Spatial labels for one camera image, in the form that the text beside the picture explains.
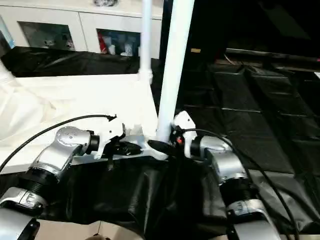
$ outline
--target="cabinet glass door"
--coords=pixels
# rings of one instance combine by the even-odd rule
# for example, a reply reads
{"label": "cabinet glass door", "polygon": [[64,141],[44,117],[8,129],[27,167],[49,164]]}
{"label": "cabinet glass door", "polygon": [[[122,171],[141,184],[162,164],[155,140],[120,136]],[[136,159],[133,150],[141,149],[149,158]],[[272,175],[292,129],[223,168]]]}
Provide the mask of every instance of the cabinet glass door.
{"label": "cabinet glass door", "polygon": [[15,47],[15,42],[11,37],[6,24],[0,16],[0,57],[5,55],[10,49]]}
{"label": "cabinet glass door", "polygon": [[75,50],[68,25],[18,21],[30,47]]}
{"label": "cabinet glass door", "polygon": [[140,33],[97,29],[100,51],[103,54],[138,57],[140,54]]}

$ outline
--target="black cable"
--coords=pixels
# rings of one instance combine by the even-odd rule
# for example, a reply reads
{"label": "black cable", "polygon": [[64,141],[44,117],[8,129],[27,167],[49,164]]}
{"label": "black cable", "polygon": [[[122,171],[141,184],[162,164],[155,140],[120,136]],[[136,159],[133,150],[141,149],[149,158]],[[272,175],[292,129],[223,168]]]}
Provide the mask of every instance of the black cable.
{"label": "black cable", "polygon": [[14,155],[16,155],[22,148],[24,148],[27,144],[29,144],[32,140],[36,139],[37,137],[41,136],[42,134],[45,134],[46,132],[51,131],[52,129],[55,129],[57,127],[60,127],[64,124],[68,124],[80,119],[89,119],[89,118],[107,118],[108,120],[110,120],[110,116],[108,115],[102,115],[102,114],[95,114],[95,115],[85,115],[85,116],[78,116],[78,117],[74,117],[71,118],[69,120],[66,121],[62,121],[56,125],[53,125],[51,127],[46,128],[45,130],[38,132],[36,135],[33,135],[32,137],[30,137],[28,140],[26,140],[24,143],[22,143],[19,147],[17,147],[5,160],[4,162],[0,165],[0,172],[5,168],[6,164],[10,161],[10,159],[12,159],[14,157]]}
{"label": "black cable", "polygon": [[265,171],[263,170],[263,168],[256,162],[254,161],[251,157],[249,157],[248,155],[244,154],[243,152],[239,151],[238,149],[236,149],[226,138],[222,137],[221,135],[214,133],[212,131],[208,131],[205,129],[199,129],[199,128],[189,128],[189,129],[182,129],[182,132],[202,132],[208,135],[211,135],[213,137],[216,137],[218,139],[220,139],[221,141],[223,141],[224,143],[226,143],[234,152],[235,155],[238,156],[239,159],[240,156],[244,156],[245,158],[247,158],[263,175],[263,177],[265,178],[265,180],[267,181],[267,183],[270,185],[270,187],[272,188],[272,190],[275,192],[276,196],[279,198],[281,204],[283,205],[286,213],[288,214],[290,221],[293,225],[294,228],[294,239],[295,240],[299,240],[300,236],[299,236],[299,231],[298,231],[298,226],[296,224],[295,218],[292,214],[292,212],[290,211],[288,205],[286,204],[284,198],[281,196],[281,194],[279,193],[278,189],[276,188],[276,186],[274,185],[274,183],[271,181],[271,179],[268,177],[268,175],[265,173]]}

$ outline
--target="white vertical pipe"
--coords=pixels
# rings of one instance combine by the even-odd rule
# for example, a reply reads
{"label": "white vertical pipe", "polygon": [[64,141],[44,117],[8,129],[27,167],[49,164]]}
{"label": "white vertical pipe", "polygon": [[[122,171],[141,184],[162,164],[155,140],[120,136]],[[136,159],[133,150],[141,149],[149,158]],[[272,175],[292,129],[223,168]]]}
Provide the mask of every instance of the white vertical pipe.
{"label": "white vertical pipe", "polygon": [[161,90],[157,140],[168,142],[184,65],[195,0],[174,0]]}
{"label": "white vertical pipe", "polygon": [[15,77],[10,71],[8,71],[3,62],[0,60],[0,83],[12,81],[13,79],[15,79]]}
{"label": "white vertical pipe", "polygon": [[139,78],[152,83],[151,70],[151,22],[152,0],[142,1],[142,27],[140,34],[140,69]]}

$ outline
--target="white cabinet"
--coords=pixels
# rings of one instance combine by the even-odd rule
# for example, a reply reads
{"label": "white cabinet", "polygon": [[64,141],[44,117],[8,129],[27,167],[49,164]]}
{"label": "white cabinet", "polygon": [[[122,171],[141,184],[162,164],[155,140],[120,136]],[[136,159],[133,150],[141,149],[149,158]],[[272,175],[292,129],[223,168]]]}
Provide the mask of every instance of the white cabinet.
{"label": "white cabinet", "polygon": [[0,6],[0,15],[16,46],[87,50],[76,11]]}
{"label": "white cabinet", "polygon": [[[143,0],[0,0],[16,46],[138,56]],[[164,0],[152,1],[151,57],[158,59]]]}
{"label": "white cabinet", "polygon": [[[112,55],[138,56],[142,19],[80,12],[88,51]],[[151,22],[151,57],[158,59],[162,21]]]}

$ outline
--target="white fabric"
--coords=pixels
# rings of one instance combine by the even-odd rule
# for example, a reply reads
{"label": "white fabric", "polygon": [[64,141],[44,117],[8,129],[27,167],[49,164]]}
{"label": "white fabric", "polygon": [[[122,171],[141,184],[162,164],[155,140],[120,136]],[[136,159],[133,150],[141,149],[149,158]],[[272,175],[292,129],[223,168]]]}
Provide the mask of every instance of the white fabric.
{"label": "white fabric", "polygon": [[[0,164],[34,134],[70,118],[88,114],[117,115],[126,134],[154,136],[157,113],[150,86],[137,74],[27,77],[0,81]],[[69,123],[103,132],[106,119],[88,118]],[[24,171],[49,145],[56,130],[32,141],[8,163],[3,173]]]}

